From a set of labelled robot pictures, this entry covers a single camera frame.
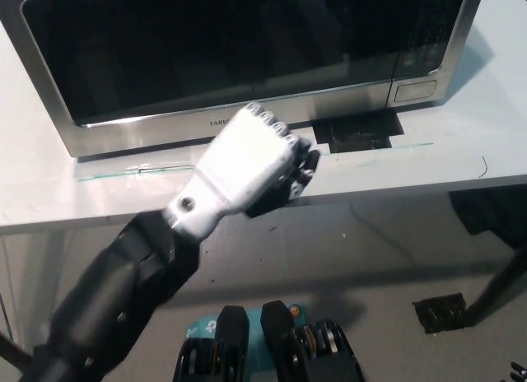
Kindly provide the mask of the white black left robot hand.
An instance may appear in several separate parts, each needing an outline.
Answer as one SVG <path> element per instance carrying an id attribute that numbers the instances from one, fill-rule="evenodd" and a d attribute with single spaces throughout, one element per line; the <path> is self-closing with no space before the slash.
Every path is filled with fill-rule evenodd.
<path id="1" fill-rule="evenodd" d="M 213 139 L 164 217 L 174 231 L 202 241 L 223 217 L 261 216 L 298 198 L 319 158 L 309 139 L 251 102 Z"/>

